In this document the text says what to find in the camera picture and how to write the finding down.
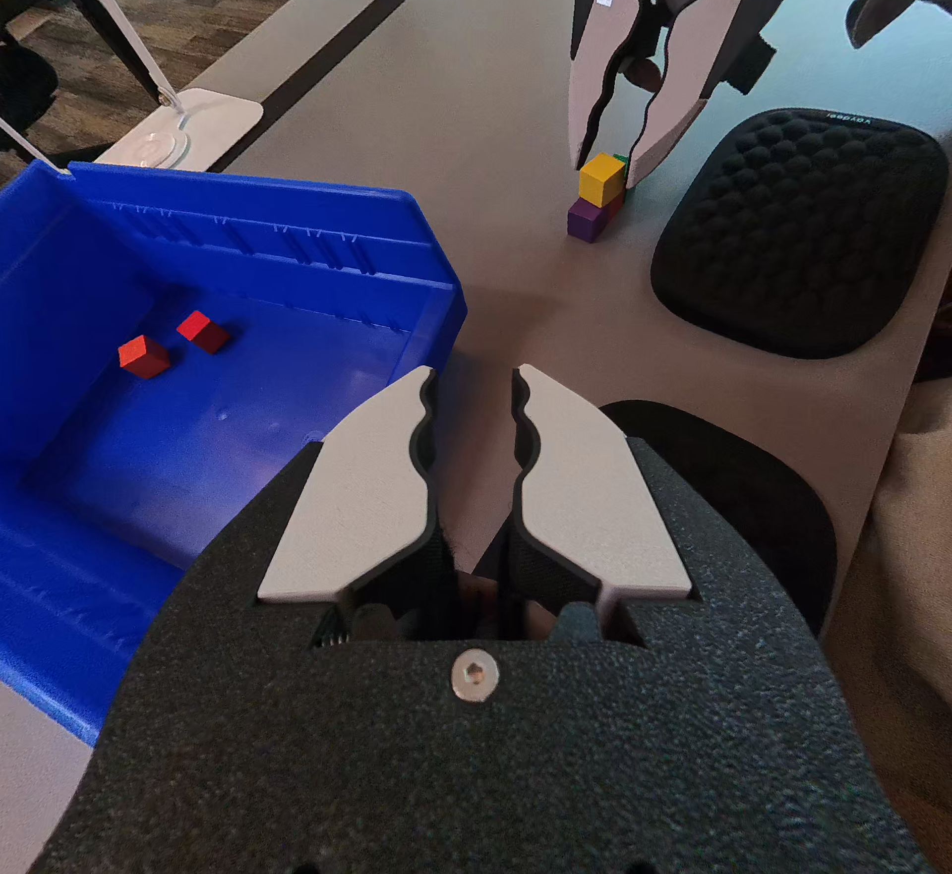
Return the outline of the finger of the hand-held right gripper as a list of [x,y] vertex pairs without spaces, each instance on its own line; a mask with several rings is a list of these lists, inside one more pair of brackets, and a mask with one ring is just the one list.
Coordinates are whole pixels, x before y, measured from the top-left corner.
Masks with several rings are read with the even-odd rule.
[[593,0],[590,5],[568,83],[568,146],[577,170],[589,157],[641,7],[641,0]]
[[693,0],[674,18],[665,41],[660,92],[647,107],[632,147],[627,190],[633,190],[672,152],[708,103],[708,77],[742,0]]

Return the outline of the purple wooden cube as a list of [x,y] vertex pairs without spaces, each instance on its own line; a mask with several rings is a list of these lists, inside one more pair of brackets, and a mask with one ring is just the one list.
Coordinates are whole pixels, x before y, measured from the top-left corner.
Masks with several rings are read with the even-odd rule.
[[589,244],[595,243],[608,225],[604,222],[603,207],[581,197],[576,199],[566,214],[567,235]]

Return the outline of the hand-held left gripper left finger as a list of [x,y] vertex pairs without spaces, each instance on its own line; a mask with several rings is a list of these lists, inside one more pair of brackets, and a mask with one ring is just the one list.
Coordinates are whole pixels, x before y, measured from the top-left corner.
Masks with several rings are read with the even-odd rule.
[[257,590],[269,605],[387,606],[396,620],[439,587],[431,470],[438,375],[419,366],[332,428]]

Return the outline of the black smooth wrist pad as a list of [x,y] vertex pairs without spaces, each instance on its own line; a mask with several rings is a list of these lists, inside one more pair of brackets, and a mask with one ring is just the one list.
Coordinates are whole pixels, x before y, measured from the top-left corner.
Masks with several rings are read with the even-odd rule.
[[744,537],[820,636],[838,550],[813,487],[769,452],[682,409],[621,400],[601,412],[627,437],[644,440]]

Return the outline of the grey desk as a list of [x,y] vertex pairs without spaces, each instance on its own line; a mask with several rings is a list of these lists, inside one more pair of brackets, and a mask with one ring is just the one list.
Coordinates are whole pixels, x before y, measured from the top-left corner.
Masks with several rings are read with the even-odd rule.
[[598,409],[706,419],[803,477],[837,541],[825,625],[950,255],[947,183],[902,305],[839,357],[676,316],[656,245],[745,118],[721,103],[595,243],[568,236],[574,2],[400,1],[215,174],[404,191],[457,274],[468,314],[434,368],[439,587],[400,620],[257,599],[330,430],[307,443],[160,607],[30,872],[930,872],[818,637],[644,440],[625,435],[688,598],[601,627],[510,586],[512,376],[530,364]]

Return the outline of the yellow wooden cube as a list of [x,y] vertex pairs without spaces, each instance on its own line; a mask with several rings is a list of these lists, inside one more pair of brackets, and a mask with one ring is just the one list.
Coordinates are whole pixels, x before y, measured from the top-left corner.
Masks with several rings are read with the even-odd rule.
[[621,165],[611,154],[598,154],[579,171],[579,197],[603,207],[623,189]]

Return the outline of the black bumpy wrist pad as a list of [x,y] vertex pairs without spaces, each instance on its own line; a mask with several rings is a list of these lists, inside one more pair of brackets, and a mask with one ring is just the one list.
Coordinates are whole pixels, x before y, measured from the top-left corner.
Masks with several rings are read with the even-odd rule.
[[663,229],[653,292],[684,321],[780,356],[829,359],[905,300],[949,162],[926,132],[807,108],[744,119]]

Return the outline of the black office chair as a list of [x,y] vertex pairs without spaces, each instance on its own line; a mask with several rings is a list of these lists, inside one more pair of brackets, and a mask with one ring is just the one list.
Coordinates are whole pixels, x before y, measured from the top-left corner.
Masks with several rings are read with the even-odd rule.
[[1,44],[1,116],[26,132],[53,106],[58,76],[40,54],[19,43]]

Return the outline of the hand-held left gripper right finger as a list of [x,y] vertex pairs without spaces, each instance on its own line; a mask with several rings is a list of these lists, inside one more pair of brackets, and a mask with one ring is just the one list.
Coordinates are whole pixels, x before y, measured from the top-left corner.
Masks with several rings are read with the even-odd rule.
[[601,627],[621,604],[687,599],[692,581],[624,431],[530,364],[511,385],[510,586],[554,616],[588,604]]

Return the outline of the white lamp base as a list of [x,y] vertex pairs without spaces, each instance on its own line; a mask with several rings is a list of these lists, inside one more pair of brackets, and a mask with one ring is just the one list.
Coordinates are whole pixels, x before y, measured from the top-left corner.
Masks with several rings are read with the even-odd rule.
[[180,109],[157,105],[145,120],[97,157],[96,162],[206,172],[264,115],[262,104],[233,95],[201,88],[187,89],[177,95]]

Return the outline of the blue plastic bin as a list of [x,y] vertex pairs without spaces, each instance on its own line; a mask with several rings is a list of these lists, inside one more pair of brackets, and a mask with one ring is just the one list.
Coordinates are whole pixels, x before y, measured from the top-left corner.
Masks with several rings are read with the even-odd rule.
[[[400,190],[34,162],[2,190],[2,682],[93,747],[184,570],[468,314]],[[177,326],[232,335],[210,355]],[[150,380],[118,348],[146,335]]]

